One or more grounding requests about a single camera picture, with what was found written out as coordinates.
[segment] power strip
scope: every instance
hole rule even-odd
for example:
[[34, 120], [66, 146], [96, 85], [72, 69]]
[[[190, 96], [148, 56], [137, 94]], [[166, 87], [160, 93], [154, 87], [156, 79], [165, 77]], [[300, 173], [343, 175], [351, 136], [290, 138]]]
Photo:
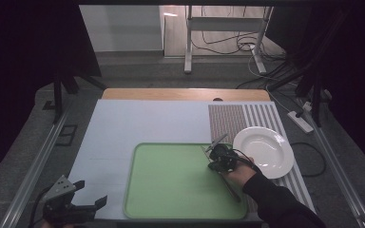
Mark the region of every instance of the power strip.
[[291, 111], [287, 115], [289, 116], [290, 119], [292, 119], [292, 121], [294, 121], [301, 128], [301, 130], [304, 131], [304, 133], [310, 134], [311, 132], [314, 131], [314, 128], [310, 126], [307, 122], [305, 122], [303, 118], [296, 117], [296, 111]]

